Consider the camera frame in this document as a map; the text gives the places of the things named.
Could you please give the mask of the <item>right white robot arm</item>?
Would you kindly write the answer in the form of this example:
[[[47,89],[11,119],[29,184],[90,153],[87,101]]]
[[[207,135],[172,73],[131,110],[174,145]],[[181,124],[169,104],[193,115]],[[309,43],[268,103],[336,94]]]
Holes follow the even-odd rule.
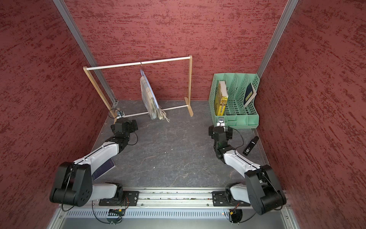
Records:
[[[226,203],[235,207],[242,203],[250,204],[259,215],[281,208],[287,203],[287,199],[273,169],[269,165],[261,166],[246,158],[259,138],[256,136],[244,153],[240,154],[228,143],[232,139],[233,130],[231,127],[210,126],[208,134],[214,140],[216,157],[243,176],[245,184],[227,186],[224,200],[215,200],[214,203]]]

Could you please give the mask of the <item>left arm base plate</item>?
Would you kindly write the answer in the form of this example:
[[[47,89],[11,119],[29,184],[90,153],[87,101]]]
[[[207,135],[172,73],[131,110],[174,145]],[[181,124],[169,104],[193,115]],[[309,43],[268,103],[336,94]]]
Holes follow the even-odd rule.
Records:
[[[100,199],[99,206],[121,206],[121,207],[135,207],[139,199],[139,191],[123,191],[122,198]]]

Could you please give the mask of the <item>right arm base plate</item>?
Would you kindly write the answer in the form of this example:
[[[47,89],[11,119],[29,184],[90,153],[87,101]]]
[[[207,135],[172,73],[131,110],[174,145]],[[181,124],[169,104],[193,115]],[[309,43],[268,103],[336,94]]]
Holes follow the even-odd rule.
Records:
[[[212,200],[214,207],[250,207],[249,203],[233,199],[232,195],[227,191],[213,191]]]

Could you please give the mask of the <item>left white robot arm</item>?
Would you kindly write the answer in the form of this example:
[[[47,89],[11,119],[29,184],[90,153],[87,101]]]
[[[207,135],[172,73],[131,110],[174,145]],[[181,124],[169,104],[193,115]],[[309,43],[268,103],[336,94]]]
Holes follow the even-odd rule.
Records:
[[[93,184],[92,175],[109,159],[129,145],[130,134],[138,130],[136,120],[119,118],[111,125],[113,136],[99,148],[73,162],[59,165],[50,193],[50,202],[82,207],[89,201],[105,200],[109,204],[124,202],[123,186],[117,183]]]

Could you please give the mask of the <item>plaid beige blue scarf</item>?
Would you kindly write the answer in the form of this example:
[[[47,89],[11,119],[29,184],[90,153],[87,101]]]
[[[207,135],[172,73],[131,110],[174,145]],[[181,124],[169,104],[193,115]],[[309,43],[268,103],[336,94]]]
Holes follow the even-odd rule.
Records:
[[[142,73],[140,78],[141,92],[143,103],[148,111],[148,114],[152,120],[166,120],[168,123],[170,120],[166,116],[166,112],[162,110],[162,108],[158,105],[156,97],[153,93],[153,90],[150,86],[150,83],[145,74]]]

